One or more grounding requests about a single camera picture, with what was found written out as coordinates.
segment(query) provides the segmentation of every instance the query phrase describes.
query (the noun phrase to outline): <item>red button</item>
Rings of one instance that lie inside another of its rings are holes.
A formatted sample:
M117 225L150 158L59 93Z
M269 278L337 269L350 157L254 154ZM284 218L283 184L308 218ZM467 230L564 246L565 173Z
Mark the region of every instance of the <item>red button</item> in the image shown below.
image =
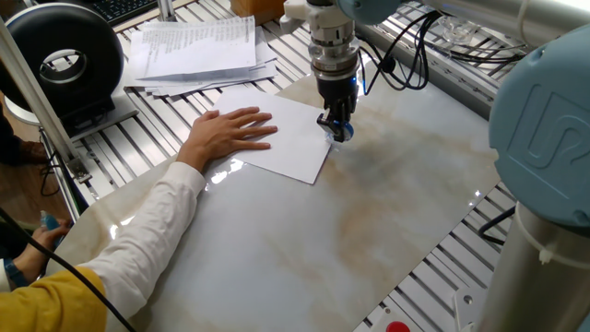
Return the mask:
M402 322L392 322L387 326L386 332L410 332L409 327Z

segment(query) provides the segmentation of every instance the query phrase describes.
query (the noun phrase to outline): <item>keyboard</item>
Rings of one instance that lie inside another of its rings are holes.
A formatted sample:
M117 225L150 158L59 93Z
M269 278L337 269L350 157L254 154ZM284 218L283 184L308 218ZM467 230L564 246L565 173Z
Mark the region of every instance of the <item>keyboard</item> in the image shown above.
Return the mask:
M92 4L113 27L158 6L156 0L101 0Z

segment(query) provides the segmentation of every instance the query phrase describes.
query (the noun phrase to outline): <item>cardboard box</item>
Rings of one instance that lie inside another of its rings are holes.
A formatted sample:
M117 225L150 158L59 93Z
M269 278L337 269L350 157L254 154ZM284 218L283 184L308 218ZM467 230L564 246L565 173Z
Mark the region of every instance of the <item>cardboard box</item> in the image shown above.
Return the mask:
M284 0L231 0L231 10L242 18L254 15L259 26L285 14Z

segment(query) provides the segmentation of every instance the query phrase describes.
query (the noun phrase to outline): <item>person's arm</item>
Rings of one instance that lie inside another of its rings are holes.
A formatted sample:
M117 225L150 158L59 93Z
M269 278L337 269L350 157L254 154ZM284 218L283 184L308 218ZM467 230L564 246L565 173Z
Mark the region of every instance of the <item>person's arm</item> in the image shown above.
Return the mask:
M277 131L275 127L242 128L270 117L257 108L248 108L222 116L207 112L197 119L177 161L154 185L133 220L97 258L82 265L100 277L107 298L124 317L146 304L195 216L196 198L206 184L201 175L205 164L236 150L270 148L267 143L245 138L272 134ZM107 330L117 325L109 314Z
M32 238L40 243L48 250L53 250L55 240L65 236L69 232L69 221L58 220L60 227L54 230L47 230L46 227L41 226L32 234ZM27 245L25 250L14 259L13 264L27 286L30 285L41 274L43 268L47 265L48 258L32 245ZM8 292L15 289L17 285L9 278L8 272L5 270L5 259L0 259L0 292Z

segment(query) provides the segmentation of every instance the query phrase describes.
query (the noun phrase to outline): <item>hand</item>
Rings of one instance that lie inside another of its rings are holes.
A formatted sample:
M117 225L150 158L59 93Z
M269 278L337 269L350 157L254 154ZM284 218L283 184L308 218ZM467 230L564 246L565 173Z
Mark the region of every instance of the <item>hand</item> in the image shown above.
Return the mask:
M245 125L272 118L270 113L260 113L258 107L249 107L219 115L219 111L206 112L195 120L193 130L178 153L177 161L184 162L203 172L209 160L225 157L244 149L267 149L268 143L246 139L276 133L275 126Z
M48 231L46 227L41 226L32 235L32 238L48 250L53 251L53 243L61 236L66 235L70 229L70 221L59 219L60 227ZM47 264L48 258L42 252L32 245L28 244L25 251L19 257L14 259L15 267L22 272L28 283L32 283L41 274L41 271Z

